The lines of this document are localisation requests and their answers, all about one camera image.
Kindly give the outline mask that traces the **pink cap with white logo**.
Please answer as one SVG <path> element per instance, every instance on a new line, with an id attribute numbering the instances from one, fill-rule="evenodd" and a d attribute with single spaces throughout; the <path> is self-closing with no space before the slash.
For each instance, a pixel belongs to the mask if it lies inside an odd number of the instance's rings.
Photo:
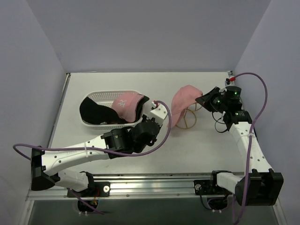
<path id="1" fill-rule="evenodd" d="M 138 92 L 125 92 L 124 94 L 118 96 L 111 108 L 118 114 L 121 119 L 129 123 L 133 123 L 136 120 L 136 110 L 138 103 L 143 99 L 144 95 Z"/>

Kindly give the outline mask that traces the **gold wire hat stand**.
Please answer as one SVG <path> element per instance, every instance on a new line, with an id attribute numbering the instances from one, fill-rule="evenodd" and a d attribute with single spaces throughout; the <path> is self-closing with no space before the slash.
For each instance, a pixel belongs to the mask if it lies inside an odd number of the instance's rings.
<path id="1" fill-rule="evenodd" d="M 182 130 L 188 130 L 193 128 L 197 124 L 197 114 L 203 107 L 195 103 L 183 112 L 182 118 L 175 125 L 177 128 Z"/>

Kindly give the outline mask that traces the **plain pink baseball cap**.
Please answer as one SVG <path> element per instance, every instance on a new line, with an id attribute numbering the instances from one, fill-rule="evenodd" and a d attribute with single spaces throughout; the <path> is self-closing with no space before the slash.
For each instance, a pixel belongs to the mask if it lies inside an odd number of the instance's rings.
<path id="1" fill-rule="evenodd" d="M 203 92 L 192 85 L 181 87 L 172 99 L 171 104 L 171 128 L 173 128 L 184 116 L 184 111 L 196 103 L 196 98 Z"/>

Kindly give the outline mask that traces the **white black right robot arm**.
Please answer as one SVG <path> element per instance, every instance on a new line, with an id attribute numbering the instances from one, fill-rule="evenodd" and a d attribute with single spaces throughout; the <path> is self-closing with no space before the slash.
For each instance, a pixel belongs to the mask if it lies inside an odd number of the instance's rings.
<path id="1" fill-rule="evenodd" d="M 240 94 L 241 88 L 236 86 L 215 87 L 196 98 L 196 102 L 207 111 L 223 115 L 226 130 L 234 138 L 245 161 L 244 177 L 225 170 L 212 171 L 207 190 L 215 194 L 222 190 L 232 193 L 240 206 L 272 206 L 276 203 L 284 178 L 265 158 L 254 133 L 254 121 L 243 109 Z"/>

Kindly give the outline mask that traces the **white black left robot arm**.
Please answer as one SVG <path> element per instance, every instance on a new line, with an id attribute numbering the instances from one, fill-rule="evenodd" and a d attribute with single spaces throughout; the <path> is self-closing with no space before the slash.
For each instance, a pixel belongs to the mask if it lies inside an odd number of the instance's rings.
<path id="1" fill-rule="evenodd" d="M 96 160 L 108 160 L 140 154 L 153 146 L 166 119 L 165 106 L 152 103 L 152 110 L 135 126 L 112 129 L 94 139 L 61 150 L 31 150 L 31 190 L 42 191 L 54 186 L 69 188 L 83 196 L 94 193 L 93 175 L 73 172 L 70 167 Z"/>

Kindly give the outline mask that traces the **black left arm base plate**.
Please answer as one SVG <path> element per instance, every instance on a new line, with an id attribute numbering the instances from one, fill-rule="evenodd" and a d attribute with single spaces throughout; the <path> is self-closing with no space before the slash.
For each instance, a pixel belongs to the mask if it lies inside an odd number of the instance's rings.
<path id="1" fill-rule="evenodd" d="M 108 181 L 96 181 L 91 184 L 87 181 L 68 187 L 67 197 L 75 197 L 71 191 L 79 197 L 108 197 L 110 195 L 110 186 L 111 184 Z"/>

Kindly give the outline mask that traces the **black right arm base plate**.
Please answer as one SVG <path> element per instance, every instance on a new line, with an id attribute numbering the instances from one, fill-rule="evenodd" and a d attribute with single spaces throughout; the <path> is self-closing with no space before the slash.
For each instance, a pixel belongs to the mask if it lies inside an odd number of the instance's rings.
<path id="1" fill-rule="evenodd" d="M 211 184 L 210 180 L 194 180 L 195 195 L 232 195 L 232 192 L 216 184 Z"/>

